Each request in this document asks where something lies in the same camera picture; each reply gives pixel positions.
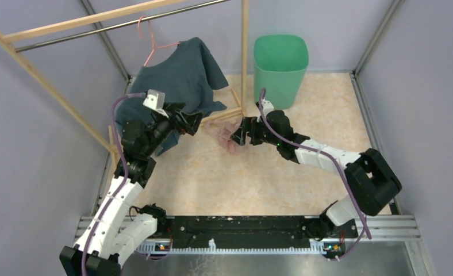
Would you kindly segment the pink plastic trash bag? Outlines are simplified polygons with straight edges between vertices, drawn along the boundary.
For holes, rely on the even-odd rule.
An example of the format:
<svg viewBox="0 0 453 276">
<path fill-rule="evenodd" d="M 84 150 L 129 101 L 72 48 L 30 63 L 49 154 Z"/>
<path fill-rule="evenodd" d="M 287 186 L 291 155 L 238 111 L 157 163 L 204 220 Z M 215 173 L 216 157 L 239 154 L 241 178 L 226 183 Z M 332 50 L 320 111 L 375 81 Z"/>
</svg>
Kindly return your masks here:
<svg viewBox="0 0 453 276">
<path fill-rule="evenodd" d="M 208 121 L 204 125 L 205 132 L 215 138 L 222 148 L 231 155 L 238 155 L 243 147 L 233 141 L 231 136 L 240 129 L 242 118 L 236 119 L 234 122 L 215 120 Z"/>
</svg>

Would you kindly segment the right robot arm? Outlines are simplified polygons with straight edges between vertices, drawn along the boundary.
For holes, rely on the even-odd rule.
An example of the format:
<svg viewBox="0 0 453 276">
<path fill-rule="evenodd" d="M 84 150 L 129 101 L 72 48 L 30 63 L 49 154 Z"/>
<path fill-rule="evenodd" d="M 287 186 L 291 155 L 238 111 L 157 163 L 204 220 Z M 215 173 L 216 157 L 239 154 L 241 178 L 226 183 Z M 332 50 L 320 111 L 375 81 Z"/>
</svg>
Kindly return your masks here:
<svg viewBox="0 0 453 276">
<path fill-rule="evenodd" d="M 374 217 L 402 190 L 402 184 L 383 155 L 376 149 L 353 152 L 319 143 L 294 131 L 281 110 L 245 117 L 230 135 L 238 145 L 271 144 L 284 159 L 337 174 L 347 196 L 337 200 L 320 216 L 320 230 L 335 237 L 347 221 L 359 218 L 371 239 L 366 218 Z"/>
</svg>

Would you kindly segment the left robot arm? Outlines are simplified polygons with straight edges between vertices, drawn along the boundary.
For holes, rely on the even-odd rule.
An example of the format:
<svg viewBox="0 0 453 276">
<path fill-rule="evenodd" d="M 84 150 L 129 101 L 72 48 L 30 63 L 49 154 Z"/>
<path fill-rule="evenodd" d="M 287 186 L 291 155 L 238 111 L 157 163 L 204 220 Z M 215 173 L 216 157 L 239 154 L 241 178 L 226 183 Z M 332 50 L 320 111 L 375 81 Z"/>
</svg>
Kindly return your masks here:
<svg viewBox="0 0 453 276">
<path fill-rule="evenodd" d="M 120 161 L 101 207 L 73 246 L 63 247 L 59 260 L 67 275 L 121 275 L 122 267 L 148 237 L 166 233 L 164 211 L 141 211 L 130 226 L 120 226 L 144 190 L 156 162 L 152 155 L 173 132 L 195 135 L 202 111 L 186 113 L 183 103 L 166 103 L 152 112 L 153 121 L 128 120 L 121 126 Z"/>
</svg>

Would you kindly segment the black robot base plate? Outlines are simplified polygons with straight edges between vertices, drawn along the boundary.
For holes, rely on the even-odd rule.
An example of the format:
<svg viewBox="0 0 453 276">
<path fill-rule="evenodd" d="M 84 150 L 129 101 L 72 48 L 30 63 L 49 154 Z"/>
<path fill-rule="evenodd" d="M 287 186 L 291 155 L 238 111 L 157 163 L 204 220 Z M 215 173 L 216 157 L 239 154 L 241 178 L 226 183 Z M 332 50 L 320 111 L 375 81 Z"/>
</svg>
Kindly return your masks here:
<svg viewBox="0 0 453 276">
<path fill-rule="evenodd" d="M 310 216 L 175 216 L 158 223 L 152 239 L 172 242 L 174 249 L 308 248 L 313 242 L 358 237 L 355 220 L 340 227 Z"/>
</svg>

